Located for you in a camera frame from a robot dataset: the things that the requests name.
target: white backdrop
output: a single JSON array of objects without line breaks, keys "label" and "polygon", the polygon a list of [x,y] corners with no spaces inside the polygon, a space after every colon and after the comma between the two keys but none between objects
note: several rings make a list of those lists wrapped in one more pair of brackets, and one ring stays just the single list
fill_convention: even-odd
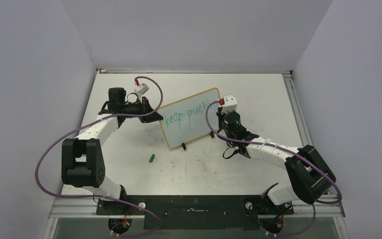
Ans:
[{"label": "white backdrop", "polygon": [[334,0],[294,80],[351,238],[382,238],[382,1]]},{"label": "white backdrop", "polygon": [[61,0],[99,68],[291,70],[332,0]]},{"label": "white backdrop", "polygon": [[[53,197],[36,186],[34,168],[80,125],[94,75],[59,0],[0,0],[0,239],[42,237]],[[54,192],[60,154],[52,151],[40,171]]]}]

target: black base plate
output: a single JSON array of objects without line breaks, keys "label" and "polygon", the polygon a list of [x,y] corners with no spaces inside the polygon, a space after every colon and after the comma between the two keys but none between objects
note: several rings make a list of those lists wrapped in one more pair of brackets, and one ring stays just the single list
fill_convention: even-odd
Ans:
[{"label": "black base plate", "polygon": [[[138,205],[141,202],[146,203],[145,196],[132,196],[132,197],[127,196],[125,200],[135,205]],[[143,215],[144,214],[142,210],[139,210],[134,207],[132,208],[132,211],[130,212],[129,207],[130,206],[126,204],[99,199],[97,203],[96,215],[110,216],[110,215],[125,215],[126,213],[128,213],[128,215]]]},{"label": "black base plate", "polygon": [[[226,228],[242,228],[259,230],[260,227],[250,217],[245,208],[246,202],[252,202],[253,215],[276,215],[281,208],[269,209],[261,204],[260,195],[238,196],[131,196],[128,202],[138,204],[144,202],[146,209],[156,214],[163,221],[163,230],[221,230]],[[124,215],[129,206],[117,202],[99,200],[97,215]],[[143,211],[135,209],[129,215],[142,215]],[[144,229],[149,230],[160,225],[154,217],[145,214]]]}]

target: table surface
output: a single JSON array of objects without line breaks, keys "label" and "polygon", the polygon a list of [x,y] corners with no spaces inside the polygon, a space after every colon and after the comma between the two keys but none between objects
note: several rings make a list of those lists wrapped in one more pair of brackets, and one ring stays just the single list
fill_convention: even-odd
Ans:
[{"label": "table surface", "polygon": [[[141,74],[158,82],[162,105],[217,87],[220,95],[234,94],[242,125],[252,133],[288,146],[302,146],[281,74]],[[108,89],[133,92],[139,74],[97,74],[83,125],[96,119],[108,99]],[[160,95],[153,83],[141,79],[155,107]],[[274,183],[289,181],[286,172],[259,159],[235,155],[223,159],[227,148],[218,138],[204,137],[182,148],[166,145],[159,122],[142,124],[127,119],[102,147],[106,175],[129,195],[245,195],[260,194]],[[149,163],[150,156],[156,157]],[[63,194],[90,194],[64,185]]]}]

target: whiteboard frame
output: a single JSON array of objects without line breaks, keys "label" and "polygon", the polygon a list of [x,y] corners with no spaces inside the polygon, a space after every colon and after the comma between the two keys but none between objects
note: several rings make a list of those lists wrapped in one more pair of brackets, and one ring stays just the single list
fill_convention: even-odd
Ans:
[{"label": "whiteboard frame", "polygon": [[[218,89],[217,87],[213,87],[213,88],[210,88],[210,89],[208,89],[208,90],[206,90],[206,91],[203,91],[203,92],[194,94],[194,95],[192,95],[192,96],[188,96],[188,97],[185,97],[185,98],[183,98],[183,99],[174,101],[174,102],[169,103],[169,104],[167,104],[167,105],[165,105],[165,106],[161,106],[161,107],[157,110],[157,112],[158,112],[160,109],[163,109],[164,107],[171,106],[171,105],[176,104],[176,103],[178,103],[178,102],[187,100],[187,99],[189,99],[189,98],[192,98],[192,97],[195,97],[195,96],[204,94],[204,93],[209,92],[209,91],[212,91],[212,90],[217,90],[217,93],[218,93],[218,95],[219,95],[219,99],[220,99],[220,91],[219,91],[219,89]],[[160,127],[162,128],[163,136],[165,137],[165,141],[166,141],[166,144],[168,145],[168,148],[170,148],[170,149],[176,149],[176,148],[178,148],[178,147],[181,147],[182,144],[179,144],[179,145],[176,145],[176,146],[170,146],[170,145],[169,145],[169,141],[168,141],[168,138],[166,137],[166,133],[165,133],[165,129],[163,128],[162,121],[160,120],[159,123],[160,123]],[[210,134],[210,132],[208,132],[208,133],[206,133],[206,134],[203,134],[203,135],[200,135],[200,136],[198,136],[198,137],[196,137],[196,138],[190,139],[190,140],[188,140],[187,142],[184,142],[184,143],[185,143],[185,144],[187,144],[187,143],[191,143],[191,142],[196,141],[196,140],[198,140],[198,139],[201,139],[201,138],[203,138],[204,136],[207,136],[207,135],[209,135],[209,134]]]}]

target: screw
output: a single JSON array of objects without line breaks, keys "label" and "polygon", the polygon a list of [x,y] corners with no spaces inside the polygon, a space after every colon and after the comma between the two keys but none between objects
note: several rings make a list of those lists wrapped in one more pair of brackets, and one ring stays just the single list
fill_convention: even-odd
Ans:
[{"label": "screw", "polygon": [[146,204],[145,203],[139,203],[138,206],[141,207],[141,208],[146,208]]},{"label": "screw", "polygon": [[251,203],[251,202],[247,202],[247,203],[245,204],[245,208],[248,209],[248,210],[250,210],[250,208],[252,207],[252,205],[253,205],[253,203]]}]

